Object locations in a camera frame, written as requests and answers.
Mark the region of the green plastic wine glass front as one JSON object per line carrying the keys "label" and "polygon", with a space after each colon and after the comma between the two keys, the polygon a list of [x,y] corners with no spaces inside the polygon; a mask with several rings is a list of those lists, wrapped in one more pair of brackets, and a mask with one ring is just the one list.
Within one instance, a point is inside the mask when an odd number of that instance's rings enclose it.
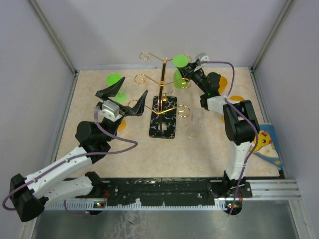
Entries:
{"label": "green plastic wine glass front", "polygon": [[190,63],[190,58],[187,55],[177,55],[172,60],[177,70],[173,76],[173,84],[176,88],[187,89],[189,88],[189,80],[180,71],[180,68],[187,66]]}

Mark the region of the clear wine glass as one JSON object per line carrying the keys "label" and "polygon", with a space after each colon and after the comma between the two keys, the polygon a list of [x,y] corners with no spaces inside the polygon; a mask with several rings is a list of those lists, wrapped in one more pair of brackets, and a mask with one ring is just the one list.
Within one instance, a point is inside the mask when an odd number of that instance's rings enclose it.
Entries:
{"label": "clear wine glass", "polygon": [[190,123],[189,123],[189,129],[187,131],[187,136],[190,139],[196,139],[199,137],[203,118],[204,118],[203,108],[195,108],[192,110]]}

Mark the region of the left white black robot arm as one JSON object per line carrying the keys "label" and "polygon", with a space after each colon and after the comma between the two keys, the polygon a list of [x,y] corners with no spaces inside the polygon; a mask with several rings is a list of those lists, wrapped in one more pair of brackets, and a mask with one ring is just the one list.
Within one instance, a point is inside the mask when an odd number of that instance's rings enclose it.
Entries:
{"label": "left white black robot arm", "polygon": [[67,177],[107,155],[124,153],[138,146],[134,140],[118,137],[117,132],[124,117],[143,114],[148,91],[142,93],[133,107],[124,106],[112,99],[124,80],[122,77],[96,92],[99,102],[94,107],[94,121],[78,124],[77,147],[43,169],[11,178],[9,195],[2,203],[4,209],[16,211],[22,222],[28,222],[57,202],[78,196],[97,198],[103,194],[103,182],[95,172],[87,172],[73,180],[67,180]]}

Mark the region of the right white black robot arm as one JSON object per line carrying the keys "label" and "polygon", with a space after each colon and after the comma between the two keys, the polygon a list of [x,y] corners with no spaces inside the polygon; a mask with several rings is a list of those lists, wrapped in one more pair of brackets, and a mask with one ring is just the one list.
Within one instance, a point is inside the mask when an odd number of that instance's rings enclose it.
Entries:
{"label": "right white black robot arm", "polygon": [[249,150],[260,132],[259,123],[250,100],[235,101],[221,93],[227,80],[216,72],[205,74],[202,62],[182,64],[177,67],[185,80],[193,81],[202,91],[200,103],[203,108],[224,117],[225,133],[233,145],[231,163],[224,171],[223,193],[234,197],[245,184],[245,167],[252,154]]}

